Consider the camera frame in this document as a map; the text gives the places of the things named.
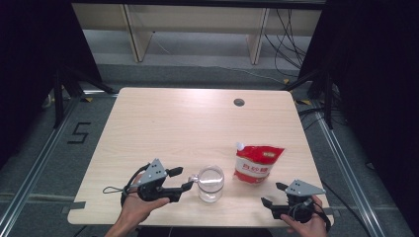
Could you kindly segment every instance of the tripod leg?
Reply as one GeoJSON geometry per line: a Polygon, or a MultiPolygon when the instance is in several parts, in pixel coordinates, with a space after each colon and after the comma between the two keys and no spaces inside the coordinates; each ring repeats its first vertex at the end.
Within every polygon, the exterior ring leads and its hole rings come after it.
{"type": "Polygon", "coordinates": [[[105,84],[98,82],[92,78],[90,78],[89,76],[85,75],[83,72],[76,70],[74,68],[70,68],[68,66],[65,66],[65,69],[67,71],[69,71],[70,73],[74,74],[75,76],[77,76],[78,78],[87,81],[88,83],[92,84],[93,86],[105,91],[108,94],[117,94],[117,91],[114,91],[114,89],[112,89],[111,87],[106,86],[105,84]]]}
{"type": "Polygon", "coordinates": [[[316,69],[310,73],[307,73],[306,75],[304,75],[303,77],[298,78],[295,82],[291,83],[290,85],[286,86],[285,88],[283,88],[283,91],[290,91],[300,85],[302,85],[303,83],[312,80],[313,78],[315,78],[316,76],[318,76],[318,74],[320,73],[320,70],[316,69]]]}
{"type": "Polygon", "coordinates": [[[332,100],[333,100],[333,90],[332,90],[332,78],[330,74],[326,74],[326,89],[324,92],[324,119],[326,120],[327,125],[330,129],[333,129],[332,126],[332,100]]]}

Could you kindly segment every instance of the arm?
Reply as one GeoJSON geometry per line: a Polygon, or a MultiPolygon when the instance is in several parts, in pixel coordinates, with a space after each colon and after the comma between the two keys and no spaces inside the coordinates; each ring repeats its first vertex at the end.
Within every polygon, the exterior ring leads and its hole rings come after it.
{"type": "Polygon", "coordinates": [[[105,236],[127,236],[128,233],[132,232],[139,223],[144,221],[148,215],[150,215],[152,210],[169,203],[169,201],[170,199],[167,197],[154,201],[144,201],[139,198],[136,192],[129,194],[124,202],[120,217],[118,217],[117,222],[111,227],[105,236]]]}
{"type": "MultiPolygon", "coordinates": [[[[315,203],[322,206],[321,200],[313,196],[312,199],[315,203]]],[[[317,211],[322,211],[321,208],[315,205],[315,209],[317,211]]],[[[290,218],[288,215],[282,214],[281,219],[288,224],[291,228],[289,229],[290,233],[297,232],[301,237],[326,237],[326,227],[323,219],[318,216],[317,214],[313,214],[311,219],[306,223],[300,223],[297,221],[294,221],[292,218],[290,218]]]]}

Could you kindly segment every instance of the wooden table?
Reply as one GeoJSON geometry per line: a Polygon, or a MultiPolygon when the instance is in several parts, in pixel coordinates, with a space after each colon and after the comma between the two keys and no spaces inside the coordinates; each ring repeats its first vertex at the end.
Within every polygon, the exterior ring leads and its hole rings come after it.
{"type": "MultiPolygon", "coordinates": [[[[184,167],[167,178],[177,188],[205,165],[219,166],[225,176],[222,198],[205,203],[194,185],[179,202],[154,210],[142,224],[152,226],[279,227],[260,198],[287,204],[275,183],[300,179],[322,187],[293,98],[284,91],[123,88],[114,104],[72,209],[72,224],[113,224],[121,211],[122,188],[139,168],[159,158],[165,169],[184,167]],[[234,105],[242,99],[244,106],[234,105]],[[233,179],[236,142],[286,148],[259,186],[233,179]]],[[[326,196],[319,196],[329,206],[326,196]]]]}

